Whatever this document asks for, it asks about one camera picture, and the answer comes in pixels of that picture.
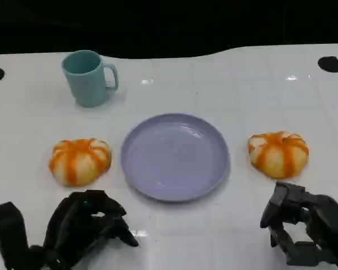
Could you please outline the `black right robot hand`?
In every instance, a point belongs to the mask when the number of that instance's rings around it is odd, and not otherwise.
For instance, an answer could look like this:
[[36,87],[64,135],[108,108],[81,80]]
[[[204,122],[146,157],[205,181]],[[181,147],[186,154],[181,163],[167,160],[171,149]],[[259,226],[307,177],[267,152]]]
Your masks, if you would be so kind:
[[[311,241],[294,242],[284,223],[306,225]],[[305,187],[278,182],[260,222],[270,231],[270,244],[279,246],[289,266],[315,267],[321,262],[338,267],[338,202]]]

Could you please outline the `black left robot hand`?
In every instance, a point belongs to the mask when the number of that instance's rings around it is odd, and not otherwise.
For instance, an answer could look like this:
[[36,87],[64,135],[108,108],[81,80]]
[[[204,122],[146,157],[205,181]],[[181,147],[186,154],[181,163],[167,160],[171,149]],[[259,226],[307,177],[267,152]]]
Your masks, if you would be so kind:
[[36,269],[72,269],[114,238],[138,247],[125,215],[123,206],[103,190],[71,193],[54,211],[43,245],[30,247],[38,263]]

